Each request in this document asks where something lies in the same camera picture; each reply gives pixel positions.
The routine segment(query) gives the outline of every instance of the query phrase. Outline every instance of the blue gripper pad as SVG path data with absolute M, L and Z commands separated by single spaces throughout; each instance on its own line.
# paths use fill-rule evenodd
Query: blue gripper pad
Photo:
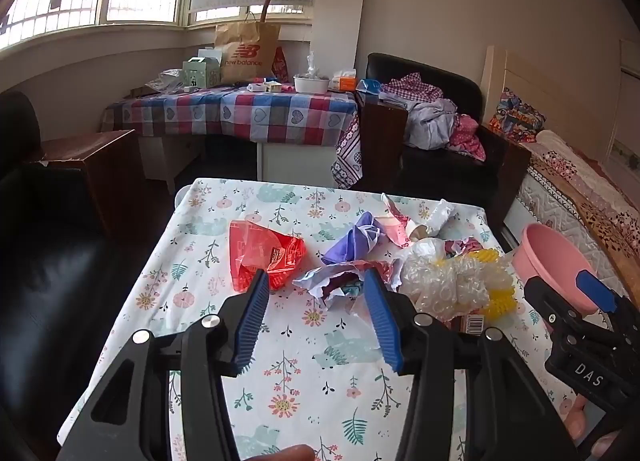
M 400 329 L 389 307 L 386 294 L 398 296 L 396 293 L 387 291 L 385 283 L 382 282 L 375 268 L 369 268 L 364 274 L 364 297 L 385 362 L 399 373 L 403 363 Z
M 269 278 L 266 273 L 256 274 L 249 289 L 249 302 L 244 315 L 236 329 L 236 354 L 232 362 L 239 369 L 246 367 L 254 353 L 255 342 L 258 340 L 260 325 L 264 318 L 269 302 Z
M 605 313 L 616 312 L 618 307 L 613 292 L 586 269 L 578 273 L 575 285 Z

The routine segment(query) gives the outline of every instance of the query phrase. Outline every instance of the hand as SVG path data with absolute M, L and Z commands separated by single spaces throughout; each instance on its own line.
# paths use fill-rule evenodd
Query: hand
M 307 445 L 290 446 L 275 454 L 256 456 L 246 461 L 314 461 L 316 453 Z
M 584 429 L 587 426 L 587 419 L 584 415 L 584 406 L 587 403 L 587 399 L 578 394 L 575 397 L 574 405 L 572 406 L 569 414 L 566 415 L 564 420 L 564 426 L 569 431 L 571 439 L 576 440 L 584 434 Z M 605 434 L 599 440 L 597 440 L 591 447 L 591 453 L 594 457 L 602 457 L 607 451 L 607 448 L 613 443 L 613 440 L 620 433 L 620 431 L 611 432 Z

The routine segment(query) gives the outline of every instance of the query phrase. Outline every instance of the black leather sofa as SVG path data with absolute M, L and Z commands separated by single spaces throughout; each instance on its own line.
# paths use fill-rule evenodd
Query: black leather sofa
M 441 88 L 460 114 L 481 123 L 482 93 L 468 78 L 383 53 L 371 53 L 367 61 L 367 78 L 381 83 L 413 72 L 420 73 L 423 82 Z M 476 134 L 486 151 L 484 163 L 446 149 L 404 146 L 391 194 L 480 206 L 493 231 L 499 231 L 526 173 L 530 152 L 482 125 Z
M 54 459 L 144 251 L 104 236 L 81 170 L 26 164 L 33 107 L 0 95 L 0 459 Z

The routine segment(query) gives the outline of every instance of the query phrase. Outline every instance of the bed headboard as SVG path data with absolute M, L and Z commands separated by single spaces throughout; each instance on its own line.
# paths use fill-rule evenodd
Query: bed headboard
M 610 134 L 603 123 L 558 83 L 513 51 L 498 46 L 489 46 L 486 50 L 480 85 L 484 97 L 482 123 L 488 125 L 494 116 L 505 86 L 545 115 L 545 129 L 554 131 L 590 158 L 604 159 Z

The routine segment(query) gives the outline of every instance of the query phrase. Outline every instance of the metal screw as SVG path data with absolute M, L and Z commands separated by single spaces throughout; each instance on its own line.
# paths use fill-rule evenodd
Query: metal screw
M 414 316 L 414 324 L 420 327 L 427 327 L 433 324 L 433 317 L 426 313 L 418 313 Z
M 484 334 L 492 342 L 498 342 L 498 340 L 501 340 L 504 336 L 502 334 L 502 331 L 500 331 L 497 327 L 490 327 L 484 332 Z
M 201 321 L 202 327 L 215 327 L 220 323 L 218 315 L 207 315 Z
M 149 340 L 149 337 L 149 332 L 146 329 L 141 329 L 140 331 L 133 333 L 133 342 L 135 344 L 143 344 Z

